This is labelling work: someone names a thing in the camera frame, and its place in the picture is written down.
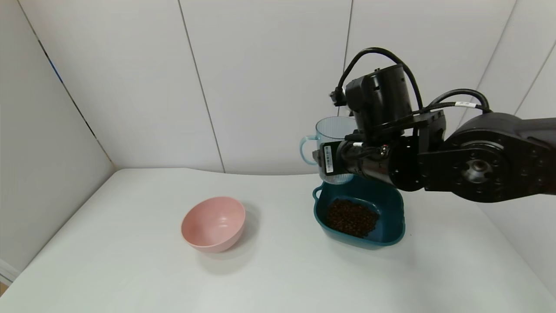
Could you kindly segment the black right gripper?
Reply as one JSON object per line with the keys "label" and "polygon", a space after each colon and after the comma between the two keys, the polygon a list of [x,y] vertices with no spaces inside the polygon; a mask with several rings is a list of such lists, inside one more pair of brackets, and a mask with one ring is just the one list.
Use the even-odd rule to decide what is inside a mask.
{"label": "black right gripper", "polygon": [[354,141],[330,141],[322,143],[320,149],[312,152],[314,163],[322,167],[326,176],[357,174],[357,162],[349,155]]}

